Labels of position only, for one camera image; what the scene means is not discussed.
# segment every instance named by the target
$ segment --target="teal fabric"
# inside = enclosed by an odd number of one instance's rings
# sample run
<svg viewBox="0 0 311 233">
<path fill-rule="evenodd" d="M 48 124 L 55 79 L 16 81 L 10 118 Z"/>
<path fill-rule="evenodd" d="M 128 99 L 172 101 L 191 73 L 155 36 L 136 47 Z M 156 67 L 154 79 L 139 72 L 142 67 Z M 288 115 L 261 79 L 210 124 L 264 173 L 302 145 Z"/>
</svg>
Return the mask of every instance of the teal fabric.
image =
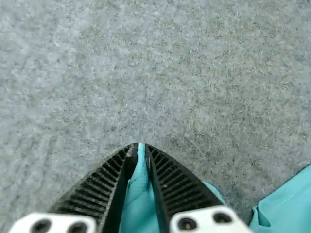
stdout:
<svg viewBox="0 0 311 233">
<path fill-rule="evenodd" d="M 119 233 L 159 233 L 155 198 L 139 144 L 138 163 L 128 183 Z M 204 183 L 224 204 L 218 190 Z M 250 228 L 255 233 L 311 232 L 311 166 L 286 182 L 253 208 Z"/>
<path fill-rule="evenodd" d="M 218 190 L 204 183 L 225 203 Z M 145 163 L 145 145 L 138 146 L 138 162 L 128 183 L 119 233 L 159 233 L 155 198 Z"/>
<path fill-rule="evenodd" d="M 255 233 L 311 232 L 311 166 L 307 166 L 253 208 Z"/>
</svg>

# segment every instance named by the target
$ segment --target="ribbed gripper pad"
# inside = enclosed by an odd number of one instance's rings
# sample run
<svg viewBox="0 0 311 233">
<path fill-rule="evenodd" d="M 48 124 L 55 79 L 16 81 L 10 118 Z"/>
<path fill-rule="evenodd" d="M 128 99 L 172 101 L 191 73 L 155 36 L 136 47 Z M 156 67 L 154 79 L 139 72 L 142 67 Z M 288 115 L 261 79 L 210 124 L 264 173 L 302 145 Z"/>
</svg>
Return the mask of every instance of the ribbed gripper pad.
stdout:
<svg viewBox="0 0 311 233">
<path fill-rule="evenodd" d="M 127 180 L 132 175 L 127 172 L 133 173 L 137 162 L 136 158 L 134 164 L 130 165 L 132 167 L 128 167 L 128 160 L 133 159 L 129 156 L 130 153 L 137 154 L 137 144 L 130 144 L 110 156 L 100 167 L 65 194 L 50 212 L 93 217 L 101 230 L 104 228 L 111 208 L 120 209 L 117 215 L 121 217 Z M 121 200 L 114 200 L 117 190 L 121 192 L 116 194 L 117 199 L 122 198 Z M 117 203 L 119 206 L 112 206 L 113 202 L 119 202 Z"/>
<path fill-rule="evenodd" d="M 168 232 L 169 221 L 178 212 L 222 205 L 219 199 L 188 169 L 175 159 L 146 145 L 159 225 Z"/>
</svg>

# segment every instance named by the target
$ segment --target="gray carpet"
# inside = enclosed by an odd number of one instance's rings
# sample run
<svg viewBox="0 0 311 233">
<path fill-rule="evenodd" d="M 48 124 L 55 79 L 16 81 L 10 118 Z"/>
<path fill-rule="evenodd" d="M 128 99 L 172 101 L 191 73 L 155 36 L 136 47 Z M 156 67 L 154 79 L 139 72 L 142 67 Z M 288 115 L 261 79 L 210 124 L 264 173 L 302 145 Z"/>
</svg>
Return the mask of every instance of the gray carpet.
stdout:
<svg viewBox="0 0 311 233">
<path fill-rule="evenodd" d="M 240 217 L 311 162 L 309 0 L 0 1 L 0 231 L 131 142 Z"/>
</svg>

